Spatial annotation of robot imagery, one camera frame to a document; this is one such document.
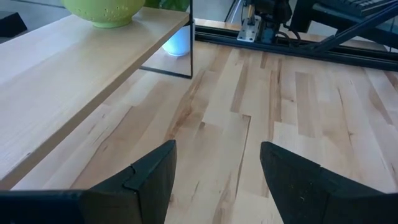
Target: wood grain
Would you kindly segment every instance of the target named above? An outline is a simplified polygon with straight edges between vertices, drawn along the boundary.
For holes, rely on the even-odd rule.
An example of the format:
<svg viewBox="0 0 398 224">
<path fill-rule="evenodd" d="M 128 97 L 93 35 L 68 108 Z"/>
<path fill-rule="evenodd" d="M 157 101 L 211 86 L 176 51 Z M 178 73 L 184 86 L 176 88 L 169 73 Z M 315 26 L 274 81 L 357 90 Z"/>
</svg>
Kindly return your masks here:
<svg viewBox="0 0 398 224">
<path fill-rule="evenodd" d="M 91 187 L 176 139 L 165 223 L 282 223 L 261 169 L 262 141 L 397 191 L 396 73 L 203 42 L 194 53 L 193 80 L 135 72 L 37 166 L 57 161 L 46 166 L 54 172 L 43 171 L 51 178 L 27 175 L 48 184 L 17 186 Z"/>
<path fill-rule="evenodd" d="M 0 189 L 25 176 L 187 21 L 184 12 L 143 8 L 128 26 L 98 29 L 68 16 L 0 45 Z"/>
</svg>

